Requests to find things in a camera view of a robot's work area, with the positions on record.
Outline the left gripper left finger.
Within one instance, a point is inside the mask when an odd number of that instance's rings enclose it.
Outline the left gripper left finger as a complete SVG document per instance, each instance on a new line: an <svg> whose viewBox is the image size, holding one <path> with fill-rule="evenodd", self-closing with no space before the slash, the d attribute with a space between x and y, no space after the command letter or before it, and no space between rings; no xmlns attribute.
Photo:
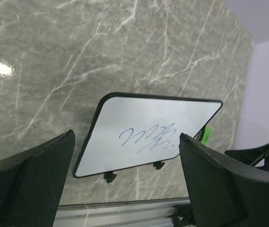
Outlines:
<svg viewBox="0 0 269 227"><path fill-rule="evenodd" d="M69 130L0 160L0 227L51 227L75 147Z"/></svg>

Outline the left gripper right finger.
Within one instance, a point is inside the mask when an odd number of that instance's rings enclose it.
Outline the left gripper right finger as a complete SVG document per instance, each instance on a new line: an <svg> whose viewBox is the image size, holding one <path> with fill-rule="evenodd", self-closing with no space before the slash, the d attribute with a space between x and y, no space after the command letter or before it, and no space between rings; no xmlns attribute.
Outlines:
<svg viewBox="0 0 269 227"><path fill-rule="evenodd" d="M179 153L197 227L269 227L269 172L187 134Z"/></svg>

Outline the green whiteboard eraser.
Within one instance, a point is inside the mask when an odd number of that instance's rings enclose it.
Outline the green whiteboard eraser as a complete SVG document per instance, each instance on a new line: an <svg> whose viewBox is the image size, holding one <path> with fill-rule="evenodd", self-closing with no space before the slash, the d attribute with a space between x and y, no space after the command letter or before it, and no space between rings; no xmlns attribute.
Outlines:
<svg viewBox="0 0 269 227"><path fill-rule="evenodd" d="M201 140L201 143L206 145L207 141L209 140L210 134L212 132L212 129L209 126L205 127L204 134Z"/></svg>

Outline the small black-framed whiteboard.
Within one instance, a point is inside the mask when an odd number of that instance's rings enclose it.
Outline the small black-framed whiteboard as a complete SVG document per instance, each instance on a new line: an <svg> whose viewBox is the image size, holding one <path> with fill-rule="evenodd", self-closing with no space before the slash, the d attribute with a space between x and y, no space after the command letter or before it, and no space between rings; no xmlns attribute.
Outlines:
<svg viewBox="0 0 269 227"><path fill-rule="evenodd" d="M112 92L102 97L73 170L75 178L162 162L179 155L222 108L216 99Z"/></svg>

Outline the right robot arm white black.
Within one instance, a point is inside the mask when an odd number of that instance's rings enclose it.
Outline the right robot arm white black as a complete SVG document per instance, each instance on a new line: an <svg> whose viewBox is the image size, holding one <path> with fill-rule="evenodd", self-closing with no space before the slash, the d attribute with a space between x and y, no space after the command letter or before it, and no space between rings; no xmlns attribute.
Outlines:
<svg viewBox="0 0 269 227"><path fill-rule="evenodd" d="M257 148L227 150L224 154L246 165L269 172L269 143Z"/></svg>

